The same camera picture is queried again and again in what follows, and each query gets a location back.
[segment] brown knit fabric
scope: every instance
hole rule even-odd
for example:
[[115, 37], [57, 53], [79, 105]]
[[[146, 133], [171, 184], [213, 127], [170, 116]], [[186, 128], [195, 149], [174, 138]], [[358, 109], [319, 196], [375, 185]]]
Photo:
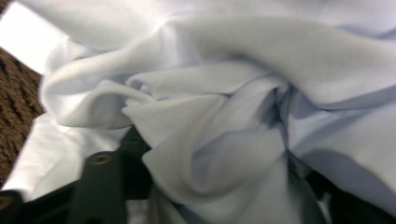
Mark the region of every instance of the brown knit fabric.
[[[6, 6], [0, 0], [0, 13]], [[40, 75], [0, 49], [0, 188], [30, 131], [43, 113], [37, 100]]]

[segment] white cloth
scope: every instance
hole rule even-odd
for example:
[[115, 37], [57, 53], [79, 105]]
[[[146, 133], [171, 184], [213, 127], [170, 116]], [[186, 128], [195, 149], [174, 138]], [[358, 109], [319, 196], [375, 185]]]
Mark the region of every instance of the white cloth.
[[396, 217], [396, 2], [21, 2], [69, 38], [5, 189], [78, 178], [134, 124], [155, 188], [130, 223], [322, 223], [289, 152]]

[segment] crumpled white cloth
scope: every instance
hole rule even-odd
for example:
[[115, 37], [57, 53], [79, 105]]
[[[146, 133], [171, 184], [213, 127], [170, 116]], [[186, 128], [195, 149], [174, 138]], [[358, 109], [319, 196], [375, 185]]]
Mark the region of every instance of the crumpled white cloth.
[[5, 189], [59, 188], [134, 124], [155, 187], [130, 223], [323, 223], [290, 153], [396, 217], [396, 2], [21, 2], [69, 38]]

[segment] white garment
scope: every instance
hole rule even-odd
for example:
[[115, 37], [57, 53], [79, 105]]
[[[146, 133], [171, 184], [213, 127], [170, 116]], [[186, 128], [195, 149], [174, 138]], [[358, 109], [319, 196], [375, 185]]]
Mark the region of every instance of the white garment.
[[156, 187], [130, 223], [322, 223], [288, 152], [396, 217], [396, 2], [21, 2], [69, 38], [5, 189], [59, 188], [134, 124]]

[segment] brown textured surface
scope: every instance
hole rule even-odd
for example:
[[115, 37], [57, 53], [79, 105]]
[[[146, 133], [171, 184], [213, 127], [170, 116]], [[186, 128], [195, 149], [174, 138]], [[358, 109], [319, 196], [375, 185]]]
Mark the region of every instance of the brown textured surface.
[[[0, 0], [0, 13], [6, 6]], [[43, 113], [37, 101], [40, 75], [0, 49], [0, 188], [30, 131]]]

